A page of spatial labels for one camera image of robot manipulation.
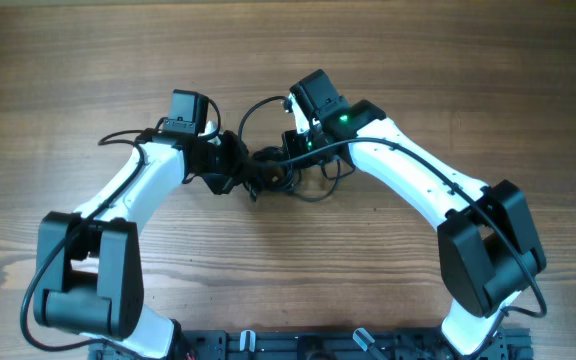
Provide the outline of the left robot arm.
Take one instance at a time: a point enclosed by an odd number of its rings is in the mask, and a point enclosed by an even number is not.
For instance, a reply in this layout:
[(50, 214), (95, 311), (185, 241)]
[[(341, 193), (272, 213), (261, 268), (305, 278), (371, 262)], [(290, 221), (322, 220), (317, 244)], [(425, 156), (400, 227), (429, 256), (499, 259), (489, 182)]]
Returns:
[(236, 186), (238, 139), (208, 122), (217, 108), (203, 94), (174, 90), (155, 127), (100, 139), (126, 144), (132, 155), (94, 198), (42, 219), (19, 314), (28, 344), (45, 352), (86, 347), (95, 359), (195, 358), (179, 322), (144, 303), (139, 234), (161, 202), (195, 177), (215, 195)]

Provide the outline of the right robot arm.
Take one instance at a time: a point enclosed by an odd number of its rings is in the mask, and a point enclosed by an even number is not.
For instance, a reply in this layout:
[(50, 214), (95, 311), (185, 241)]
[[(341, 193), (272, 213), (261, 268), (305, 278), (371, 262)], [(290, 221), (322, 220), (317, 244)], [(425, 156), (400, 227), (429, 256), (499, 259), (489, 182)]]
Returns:
[(519, 349), (500, 327), (516, 311), (514, 300), (530, 288), (539, 304), (534, 317), (547, 313), (536, 284), (547, 261), (523, 192), (508, 180), (489, 186), (444, 164), (373, 103), (349, 104), (321, 69), (290, 88), (286, 109), (296, 123), (284, 140), (294, 167), (342, 159), (386, 184), (438, 235), (449, 313), (428, 330), (432, 344), (399, 340), (394, 355), (516, 358)]

